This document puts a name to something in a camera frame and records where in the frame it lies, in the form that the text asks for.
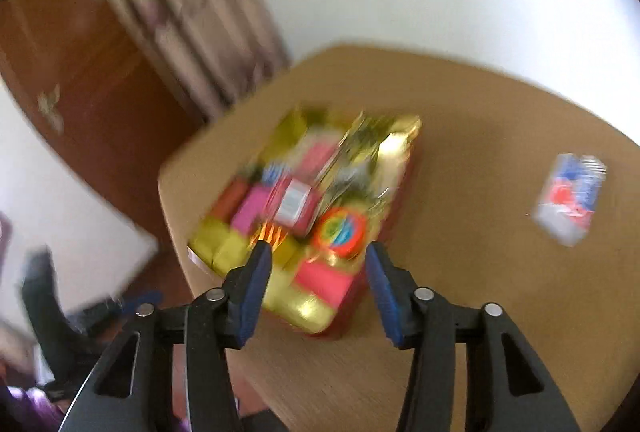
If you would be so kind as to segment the pink rectangular block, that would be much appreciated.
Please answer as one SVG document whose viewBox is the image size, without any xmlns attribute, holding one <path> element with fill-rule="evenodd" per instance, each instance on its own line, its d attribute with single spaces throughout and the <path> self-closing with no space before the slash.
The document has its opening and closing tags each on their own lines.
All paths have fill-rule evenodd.
<svg viewBox="0 0 640 432">
<path fill-rule="evenodd" d="M 250 235 L 256 221 L 262 216 L 269 195 L 268 186 L 262 184 L 252 186 L 231 219 L 232 229 L 244 236 Z"/>
</svg>

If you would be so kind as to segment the red white small carton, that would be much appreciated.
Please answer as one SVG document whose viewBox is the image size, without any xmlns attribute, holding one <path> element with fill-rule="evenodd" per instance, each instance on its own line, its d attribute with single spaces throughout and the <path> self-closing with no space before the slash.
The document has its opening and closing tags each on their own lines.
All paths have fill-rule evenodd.
<svg viewBox="0 0 640 432">
<path fill-rule="evenodd" d="M 305 237 L 317 218 L 320 200 L 321 194 L 314 186 L 286 175 L 273 186 L 265 205 L 265 217 L 293 235 Z"/>
</svg>

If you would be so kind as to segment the clear playing card box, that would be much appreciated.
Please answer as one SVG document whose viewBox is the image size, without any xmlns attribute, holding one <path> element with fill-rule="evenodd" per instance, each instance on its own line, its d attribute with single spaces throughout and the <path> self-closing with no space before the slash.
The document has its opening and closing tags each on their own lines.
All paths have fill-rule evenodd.
<svg viewBox="0 0 640 432">
<path fill-rule="evenodd" d="M 561 245 L 575 246 L 589 232 L 606 166 L 592 155 L 555 158 L 533 211 L 534 221 Z"/>
</svg>

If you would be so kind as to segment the yellow red striped block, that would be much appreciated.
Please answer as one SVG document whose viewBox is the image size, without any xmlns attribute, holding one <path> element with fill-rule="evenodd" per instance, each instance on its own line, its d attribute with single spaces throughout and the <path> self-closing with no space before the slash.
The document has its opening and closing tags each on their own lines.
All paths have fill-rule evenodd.
<svg viewBox="0 0 640 432">
<path fill-rule="evenodd" d="M 272 259 L 276 262 L 291 260 L 298 252 L 297 241 L 291 232 L 276 223 L 260 223 L 250 239 L 250 249 L 253 249 L 260 241 L 264 241 L 270 246 Z"/>
</svg>

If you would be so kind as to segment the blue patterned small pouch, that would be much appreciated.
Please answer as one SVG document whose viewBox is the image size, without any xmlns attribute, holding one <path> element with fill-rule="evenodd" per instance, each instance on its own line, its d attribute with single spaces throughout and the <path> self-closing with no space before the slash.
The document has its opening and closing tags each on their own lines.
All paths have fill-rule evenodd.
<svg viewBox="0 0 640 432">
<path fill-rule="evenodd" d="M 290 172 L 290 167 L 283 161 L 270 161 L 262 168 L 260 183 L 265 186 L 273 187 Z"/>
</svg>

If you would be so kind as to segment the clear box red insert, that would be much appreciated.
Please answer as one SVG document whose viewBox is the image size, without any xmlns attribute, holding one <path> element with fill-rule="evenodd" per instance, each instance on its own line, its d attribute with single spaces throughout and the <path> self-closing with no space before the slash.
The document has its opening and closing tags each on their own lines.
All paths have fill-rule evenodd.
<svg viewBox="0 0 640 432">
<path fill-rule="evenodd" d="M 308 180 L 317 178 L 331 163 L 338 150 L 338 143 L 328 137 L 317 137 L 308 141 L 300 153 L 294 173 Z"/>
</svg>

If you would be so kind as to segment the red gold metal tin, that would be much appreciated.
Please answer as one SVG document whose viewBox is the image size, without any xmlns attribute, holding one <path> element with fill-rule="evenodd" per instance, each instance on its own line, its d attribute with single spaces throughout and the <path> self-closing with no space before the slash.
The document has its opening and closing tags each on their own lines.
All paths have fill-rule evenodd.
<svg viewBox="0 0 640 432">
<path fill-rule="evenodd" d="M 364 249 L 392 226 L 421 129 L 415 114 L 291 109 L 201 219 L 190 259 L 224 278 L 270 244 L 265 309 L 332 334 L 363 289 Z"/>
</svg>

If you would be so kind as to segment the brown wooden door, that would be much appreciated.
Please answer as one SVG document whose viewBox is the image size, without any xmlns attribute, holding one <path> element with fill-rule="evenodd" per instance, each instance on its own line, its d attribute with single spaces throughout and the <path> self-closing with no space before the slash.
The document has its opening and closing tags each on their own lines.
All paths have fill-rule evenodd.
<svg viewBox="0 0 640 432">
<path fill-rule="evenodd" d="M 168 243 L 160 166 L 202 122 L 107 0 L 1 0 L 1 76 L 66 165 Z"/>
</svg>

